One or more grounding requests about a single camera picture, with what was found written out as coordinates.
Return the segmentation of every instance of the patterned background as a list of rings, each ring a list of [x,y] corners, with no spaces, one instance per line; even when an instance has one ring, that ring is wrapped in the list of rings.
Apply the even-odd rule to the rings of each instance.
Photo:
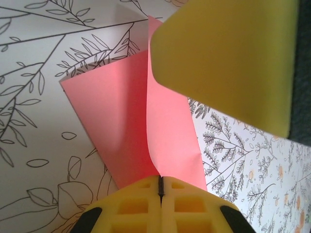
[[[67,233],[117,190],[59,81],[147,49],[147,15],[186,2],[0,0],[0,232]],[[309,232],[310,148],[189,105],[209,192],[258,233]]]

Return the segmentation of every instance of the folded pink paper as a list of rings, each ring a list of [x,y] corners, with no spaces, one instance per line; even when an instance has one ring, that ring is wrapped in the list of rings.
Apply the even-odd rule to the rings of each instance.
[[[206,190],[187,97],[154,80],[148,51],[61,84],[119,188],[161,175]]]

